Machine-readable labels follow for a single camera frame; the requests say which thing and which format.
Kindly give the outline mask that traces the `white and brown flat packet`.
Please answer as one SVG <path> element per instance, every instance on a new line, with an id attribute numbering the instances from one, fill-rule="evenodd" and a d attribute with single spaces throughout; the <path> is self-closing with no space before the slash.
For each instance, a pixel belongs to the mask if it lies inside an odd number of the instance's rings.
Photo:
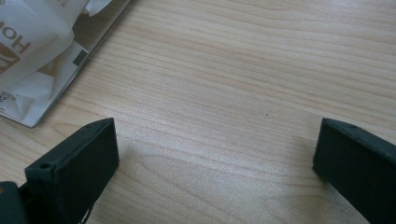
<path id="1" fill-rule="evenodd" d="M 66 51 L 37 72 L 0 91 L 0 116 L 35 127 L 62 96 L 86 62 L 105 42 L 132 0 L 110 0 L 93 16 L 82 15 Z"/>

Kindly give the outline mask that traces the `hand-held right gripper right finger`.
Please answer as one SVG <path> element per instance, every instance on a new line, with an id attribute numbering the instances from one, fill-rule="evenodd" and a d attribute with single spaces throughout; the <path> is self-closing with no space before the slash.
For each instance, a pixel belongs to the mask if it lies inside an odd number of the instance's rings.
<path id="1" fill-rule="evenodd" d="M 314 171 L 371 224 L 396 224 L 396 146 L 336 119 L 321 121 Z"/>

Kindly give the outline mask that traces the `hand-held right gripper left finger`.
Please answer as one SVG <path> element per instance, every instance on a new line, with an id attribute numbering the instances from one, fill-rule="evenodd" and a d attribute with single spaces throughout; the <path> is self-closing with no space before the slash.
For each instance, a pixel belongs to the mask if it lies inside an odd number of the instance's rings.
<path id="1" fill-rule="evenodd" d="M 87 124 L 25 169 L 31 224 L 85 224 L 119 166 L 114 119 Z"/>

